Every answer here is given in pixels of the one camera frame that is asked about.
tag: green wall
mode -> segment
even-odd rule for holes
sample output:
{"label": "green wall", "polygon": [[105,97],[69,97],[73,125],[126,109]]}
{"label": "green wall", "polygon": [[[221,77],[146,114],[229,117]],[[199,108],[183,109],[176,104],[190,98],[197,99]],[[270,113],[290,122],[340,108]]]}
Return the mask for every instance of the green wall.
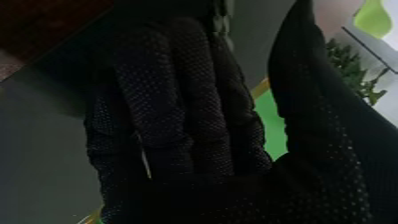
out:
{"label": "green wall", "polygon": [[286,153],[284,119],[277,115],[277,106],[270,91],[256,100],[256,111],[265,123],[265,150],[274,159]]}

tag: gloved hand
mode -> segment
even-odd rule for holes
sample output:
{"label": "gloved hand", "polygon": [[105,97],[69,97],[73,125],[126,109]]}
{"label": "gloved hand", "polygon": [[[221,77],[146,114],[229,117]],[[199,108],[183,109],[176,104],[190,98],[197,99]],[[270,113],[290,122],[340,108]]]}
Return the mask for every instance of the gloved hand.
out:
{"label": "gloved hand", "polygon": [[107,224],[372,222],[361,135],[325,83],[380,129],[389,127],[325,61],[311,1],[300,0],[270,59],[290,137],[290,153],[274,163],[222,38],[194,18],[149,23],[123,34],[85,120]]}

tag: finger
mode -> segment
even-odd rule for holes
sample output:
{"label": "finger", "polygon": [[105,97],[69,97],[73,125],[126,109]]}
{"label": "finger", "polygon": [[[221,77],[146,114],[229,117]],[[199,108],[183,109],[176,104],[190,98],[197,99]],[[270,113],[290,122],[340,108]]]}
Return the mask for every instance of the finger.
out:
{"label": "finger", "polygon": [[217,36],[212,37],[212,53],[222,112],[231,135],[235,172],[236,174],[265,173],[272,160],[263,149],[263,122],[254,111],[254,101],[228,43]]}
{"label": "finger", "polygon": [[117,211],[126,200],[139,202],[139,187],[148,181],[141,143],[123,99],[114,70],[107,69],[98,74],[89,92],[85,117],[87,154],[101,182],[101,216],[107,223],[121,216]]}
{"label": "finger", "polygon": [[187,127],[196,144],[196,172],[233,175],[229,134],[215,88],[213,62],[206,33],[194,19],[169,22],[173,57],[187,105]]}
{"label": "finger", "polygon": [[121,37],[116,71],[151,174],[164,179],[190,174],[194,164],[169,40],[158,30],[162,27],[142,26]]}

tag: green surface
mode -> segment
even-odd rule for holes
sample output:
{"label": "green surface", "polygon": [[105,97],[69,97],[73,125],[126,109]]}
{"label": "green surface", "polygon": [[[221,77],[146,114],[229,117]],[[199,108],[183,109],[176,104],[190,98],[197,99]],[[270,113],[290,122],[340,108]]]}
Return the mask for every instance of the green surface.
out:
{"label": "green surface", "polygon": [[270,91],[256,100],[256,111],[265,123],[265,150],[270,153],[274,160],[284,155],[286,150],[286,134],[284,134],[284,119],[277,115],[277,106]]}
{"label": "green surface", "polygon": [[354,24],[375,38],[384,38],[393,29],[393,20],[384,9],[382,0],[366,0]]}

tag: perforated fabric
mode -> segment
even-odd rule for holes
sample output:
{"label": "perforated fabric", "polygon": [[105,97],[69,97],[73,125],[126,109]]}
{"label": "perforated fabric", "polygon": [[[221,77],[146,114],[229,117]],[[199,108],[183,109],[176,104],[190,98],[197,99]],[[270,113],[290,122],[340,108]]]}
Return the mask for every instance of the perforated fabric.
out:
{"label": "perforated fabric", "polygon": [[[107,224],[396,223],[395,199],[372,182],[375,173],[364,172],[372,164],[363,158],[377,148],[363,145],[350,113],[361,109],[380,132],[395,138],[398,134],[338,79],[309,0],[293,6],[270,58],[290,137],[290,153],[274,164],[224,40],[205,35],[192,18],[146,24],[123,34],[116,74],[109,71],[117,84],[105,82],[123,93],[117,97],[100,91],[85,122]],[[128,108],[114,110],[121,95]],[[135,137],[121,145],[126,136]],[[393,138],[384,140],[396,146]],[[395,198],[395,181],[384,184]]]}

